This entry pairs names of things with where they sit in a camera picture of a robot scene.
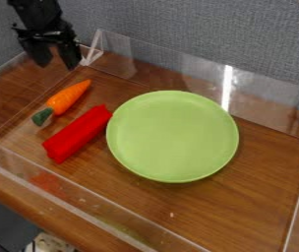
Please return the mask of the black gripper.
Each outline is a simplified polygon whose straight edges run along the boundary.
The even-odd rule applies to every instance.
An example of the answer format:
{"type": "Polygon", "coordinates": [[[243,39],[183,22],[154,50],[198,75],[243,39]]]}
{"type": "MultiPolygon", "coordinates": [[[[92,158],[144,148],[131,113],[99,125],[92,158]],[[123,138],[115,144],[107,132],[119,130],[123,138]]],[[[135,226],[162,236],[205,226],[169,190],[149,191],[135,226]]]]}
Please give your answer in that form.
{"type": "Polygon", "coordinates": [[[48,45],[58,44],[58,52],[68,70],[74,70],[82,61],[82,50],[78,35],[72,25],[63,19],[51,22],[42,30],[23,29],[12,25],[17,39],[28,55],[37,65],[44,68],[52,59],[48,45]]]}

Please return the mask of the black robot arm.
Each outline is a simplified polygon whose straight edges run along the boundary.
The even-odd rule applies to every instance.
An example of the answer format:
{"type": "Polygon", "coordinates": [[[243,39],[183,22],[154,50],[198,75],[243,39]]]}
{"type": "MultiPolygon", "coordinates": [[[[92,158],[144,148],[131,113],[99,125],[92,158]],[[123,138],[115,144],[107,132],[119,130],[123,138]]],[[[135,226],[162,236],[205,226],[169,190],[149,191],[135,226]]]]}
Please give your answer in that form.
{"type": "Polygon", "coordinates": [[[54,58],[50,48],[55,46],[67,69],[74,70],[82,61],[80,44],[72,25],[62,18],[58,0],[8,0],[8,5],[25,26],[21,29],[13,24],[12,30],[36,64],[40,67],[50,64],[54,58]]]}

